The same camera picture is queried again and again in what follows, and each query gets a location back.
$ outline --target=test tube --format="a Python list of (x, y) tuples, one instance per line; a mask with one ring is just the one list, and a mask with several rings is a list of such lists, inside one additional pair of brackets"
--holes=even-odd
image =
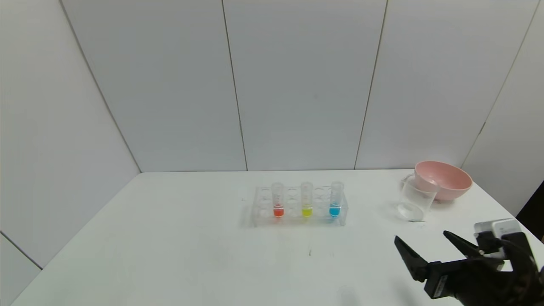
[(344, 184), (341, 182), (332, 182), (331, 184), (331, 204), (329, 206), (329, 213), (332, 218), (338, 218), (340, 216), (340, 208), (342, 202), (342, 194), (344, 192)]
[(283, 216), (283, 184), (272, 184), (272, 204), (274, 205), (274, 216), (281, 218)]
[(313, 185), (310, 182), (300, 184), (300, 201), (302, 202), (302, 216), (312, 215)]

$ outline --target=yellow liquid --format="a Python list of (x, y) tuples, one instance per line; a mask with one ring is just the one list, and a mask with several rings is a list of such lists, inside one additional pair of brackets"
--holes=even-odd
[(303, 207), (302, 208), (302, 216), (303, 217), (309, 217), (312, 215), (312, 208), (311, 207)]

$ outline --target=red liquid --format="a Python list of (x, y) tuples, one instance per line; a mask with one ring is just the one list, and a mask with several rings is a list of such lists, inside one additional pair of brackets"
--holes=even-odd
[(276, 218), (281, 218), (283, 216), (283, 207), (274, 206), (274, 216), (276, 216)]

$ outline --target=white table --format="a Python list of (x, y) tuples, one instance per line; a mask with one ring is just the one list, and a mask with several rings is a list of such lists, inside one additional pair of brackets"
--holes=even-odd
[[(459, 305), (431, 300), (393, 244), (428, 261), (463, 256), (442, 236), (512, 216), (474, 184), (436, 204), (426, 222), (390, 204), (411, 170), (144, 173), (119, 192), (46, 266), (22, 305)], [(345, 227), (254, 228), (255, 187), (343, 181)], [(529, 242), (538, 264), (544, 246)]]

